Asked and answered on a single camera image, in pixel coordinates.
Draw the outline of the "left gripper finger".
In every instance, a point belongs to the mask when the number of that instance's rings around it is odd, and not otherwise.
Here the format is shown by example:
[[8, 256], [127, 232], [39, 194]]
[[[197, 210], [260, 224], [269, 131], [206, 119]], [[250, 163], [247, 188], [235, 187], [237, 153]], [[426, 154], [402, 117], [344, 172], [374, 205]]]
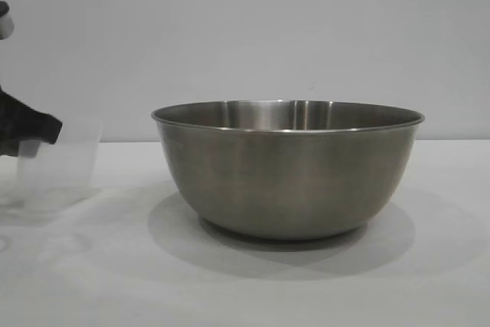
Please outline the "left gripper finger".
[[1, 155], [18, 157], [25, 140], [53, 145], [62, 126], [55, 116], [34, 110], [1, 90]]

